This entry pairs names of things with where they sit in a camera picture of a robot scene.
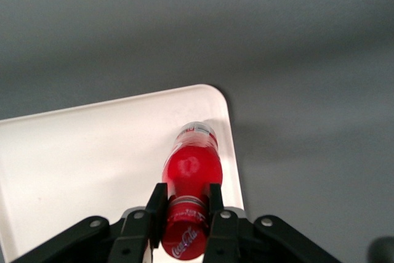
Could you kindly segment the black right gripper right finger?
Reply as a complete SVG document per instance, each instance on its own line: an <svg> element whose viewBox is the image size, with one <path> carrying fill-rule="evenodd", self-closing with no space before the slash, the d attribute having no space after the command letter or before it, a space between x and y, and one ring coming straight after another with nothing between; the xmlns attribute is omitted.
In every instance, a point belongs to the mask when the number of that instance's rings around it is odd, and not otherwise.
<svg viewBox="0 0 394 263"><path fill-rule="evenodd" d="M219 184L210 185L209 215L203 262L339 262L277 216L250 222L242 209L226 208Z"/></svg>

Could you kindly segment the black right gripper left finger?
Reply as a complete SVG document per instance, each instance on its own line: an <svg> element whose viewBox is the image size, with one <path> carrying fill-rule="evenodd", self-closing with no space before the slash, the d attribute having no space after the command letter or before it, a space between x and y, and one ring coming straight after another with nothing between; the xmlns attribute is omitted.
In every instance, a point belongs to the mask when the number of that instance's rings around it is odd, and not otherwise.
<svg viewBox="0 0 394 263"><path fill-rule="evenodd" d="M167 184L158 183L146 206L126 210L114 224L87 217L14 262L152 262L166 208Z"/></svg>

